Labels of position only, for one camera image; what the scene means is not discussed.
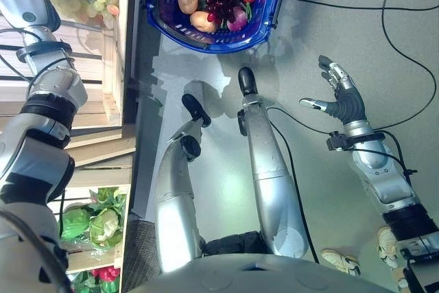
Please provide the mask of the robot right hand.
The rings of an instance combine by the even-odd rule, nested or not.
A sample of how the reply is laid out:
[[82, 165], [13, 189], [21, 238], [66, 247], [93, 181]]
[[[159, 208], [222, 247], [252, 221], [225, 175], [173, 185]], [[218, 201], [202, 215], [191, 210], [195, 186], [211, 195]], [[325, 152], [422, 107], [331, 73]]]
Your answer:
[[364, 101], [351, 76], [339, 63], [323, 55], [318, 58], [318, 66], [322, 70], [321, 76], [334, 91], [335, 101], [305, 97], [299, 100], [299, 104], [339, 119], [348, 137], [372, 134], [373, 128], [367, 119]]

